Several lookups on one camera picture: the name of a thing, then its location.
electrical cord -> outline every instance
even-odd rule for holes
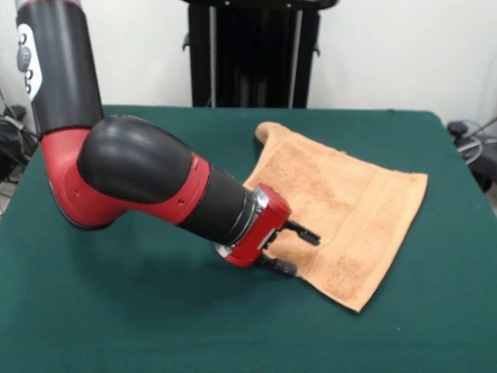
[[[497,144],[497,138],[489,138],[488,140],[481,141],[478,138],[471,136],[471,139],[473,140],[473,143],[462,145],[459,148],[457,148],[459,154],[463,154],[471,149],[478,148],[476,154],[472,155],[469,159],[466,160],[467,165],[470,165],[471,163],[473,163],[474,161],[476,161],[478,158],[481,157],[484,145]]]
[[[476,134],[479,134],[480,132],[484,131],[485,129],[489,128],[490,126],[492,126],[493,124],[497,123],[497,117],[495,117],[494,119],[490,120],[486,125],[484,126],[481,126],[479,129],[471,132],[470,134],[464,136],[464,138],[472,138],[474,137]]]

green table surface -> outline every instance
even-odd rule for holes
[[[36,153],[0,222],[0,371],[497,371],[497,220],[437,116],[107,106],[155,122],[240,180],[278,121],[378,165],[429,174],[374,297],[351,312],[295,278],[224,262],[133,212],[81,232]]]

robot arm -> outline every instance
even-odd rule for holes
[[[142,211],[216,244],[248,267],[284,228],[310,244],[319,237],[289,221],[288,203],[270,186],[254,191],[161,128],[136,117],[103,117],[79,0],[18,0],[18,68],[25,74],[47,178],[61,213],[83,229],[105,228]]]

black cable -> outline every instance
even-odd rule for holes
[[[464,136],[464,139],[471,138],[472,136],[475,136],[476,134],[479,134],[480,132],[484,131],[486,128],[489,128],[490,126],[492,126],[495,123],[497,123],[497,117],[495,117],[494,119],[490,120],[486,125],[481,126],[479,129],[473,131],[473,133]]]
[[[0,183],[16,184],[9,177],[18,167],[23,173],[38,146],[37,136],[15,119],[0,115]]]

black cylindrical joint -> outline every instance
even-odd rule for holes
[[[92,127],[103,118],[86,17],[80,2],[17,2],[18,68],[39,135]]]
[[[229,246],[250,226],[255,196],[232,176],[210,165],[207,188],[189,217],[179,225],[209,241]]]

